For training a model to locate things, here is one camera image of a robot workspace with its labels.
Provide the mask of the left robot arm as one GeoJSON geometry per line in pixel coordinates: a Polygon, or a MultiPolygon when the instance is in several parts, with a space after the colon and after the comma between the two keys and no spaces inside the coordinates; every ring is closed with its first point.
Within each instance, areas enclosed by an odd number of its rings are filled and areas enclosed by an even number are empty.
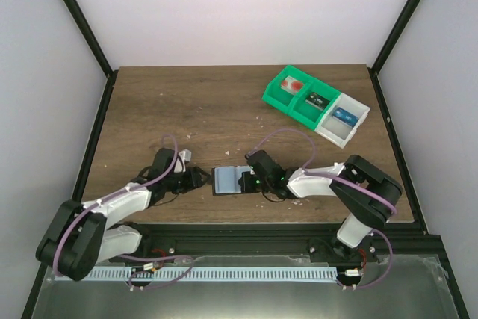
{"type": "Polygon", "coordinates": [[[161,148],[151,165],[103,198],[67,200],[57,210],[35,257],[55,275],[80,281],[102,261],[135,253],[143,233],[123,223],[128,216],[157,205],[167,193],[175,196],[208,184],[209,173],[189,166],[191,152],[161,148]]]}

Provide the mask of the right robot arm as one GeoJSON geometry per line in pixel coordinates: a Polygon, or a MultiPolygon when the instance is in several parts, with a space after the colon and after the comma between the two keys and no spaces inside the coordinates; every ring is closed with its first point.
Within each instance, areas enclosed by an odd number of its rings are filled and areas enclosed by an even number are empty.
{"type": "Polygon", "coordinates": [[[397,213],[403,193],[397,180],[360,155],[316,169],[285,169],[263,150],[246,156],[246,162],[249,168],[237,180],[241,193],[272,194],[280,200],[335,196],[345,205],[349,214],[328,244],[342,260],[355,255],[365,237],[397,213]]]}

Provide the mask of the black leather card holder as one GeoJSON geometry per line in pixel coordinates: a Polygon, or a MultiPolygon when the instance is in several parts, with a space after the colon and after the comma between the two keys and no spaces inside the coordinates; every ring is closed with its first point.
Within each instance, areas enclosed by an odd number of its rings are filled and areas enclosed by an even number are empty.
{"type": "Polygon", "coordinates": [[[241,194],[238,192],[238,179],[243,171],[250,170],[250,166],[221,166],[211,170],[211,185],[214,196],[241,194]]]}

